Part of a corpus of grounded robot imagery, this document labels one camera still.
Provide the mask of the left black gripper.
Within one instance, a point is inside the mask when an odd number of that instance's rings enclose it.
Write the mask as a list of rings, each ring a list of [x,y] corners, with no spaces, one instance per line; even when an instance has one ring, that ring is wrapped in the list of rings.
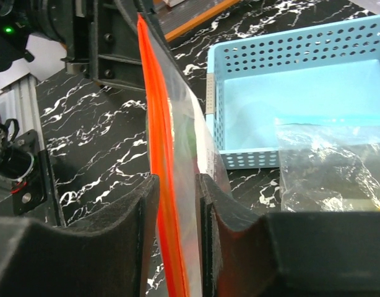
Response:
[[[62,1],[69,73],[107,87],[143,91],[137,20],[168,50],[153,1]]]

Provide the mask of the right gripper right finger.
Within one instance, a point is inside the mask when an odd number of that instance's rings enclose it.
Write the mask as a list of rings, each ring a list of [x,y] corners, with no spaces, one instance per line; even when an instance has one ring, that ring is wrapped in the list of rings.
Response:
[[[380,296],[379,212],[260,216],[207,174],[196,192],[204,296]]]

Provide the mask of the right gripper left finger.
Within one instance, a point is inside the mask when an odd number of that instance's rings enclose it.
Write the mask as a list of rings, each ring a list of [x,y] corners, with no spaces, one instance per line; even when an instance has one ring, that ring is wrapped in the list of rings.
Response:
[[[144,296],[160,181],[65,227],[0,217],[0,296]]]

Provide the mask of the blue zip clear bag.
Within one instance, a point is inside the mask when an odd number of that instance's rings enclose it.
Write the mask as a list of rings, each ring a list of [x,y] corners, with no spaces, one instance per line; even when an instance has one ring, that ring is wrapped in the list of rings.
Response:
[[[275,120],[281,209],[380,212],[380,116]]]

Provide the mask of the red zip clear bag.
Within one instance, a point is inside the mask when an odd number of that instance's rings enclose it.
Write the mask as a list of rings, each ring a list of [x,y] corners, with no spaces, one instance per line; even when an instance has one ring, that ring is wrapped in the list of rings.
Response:
[[[169,296],[207,296],[203,263],[205,199],[200,179],[226,194],[230,183],[199,101],[144,14],[137,20],[147,99],[150,171],[160,180],[157,241]]]

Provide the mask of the light blue plastic basket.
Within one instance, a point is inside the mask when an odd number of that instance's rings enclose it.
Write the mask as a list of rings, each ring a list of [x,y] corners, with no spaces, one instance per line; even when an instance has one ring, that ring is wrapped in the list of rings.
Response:
[[[380,118],[380,15],[226,41],[207,55],[207,125],[228,170],[278,166],[275,120]]]

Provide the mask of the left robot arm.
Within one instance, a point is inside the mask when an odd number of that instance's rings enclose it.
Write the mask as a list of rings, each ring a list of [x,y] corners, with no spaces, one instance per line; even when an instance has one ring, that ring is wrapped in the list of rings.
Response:
[[[170,54],[153,1],[0,1],[0,72],[20,59],[34,61],[27,42],[36,35],[66,47],[62,62],[68,73],[143,91],[139,17]]]

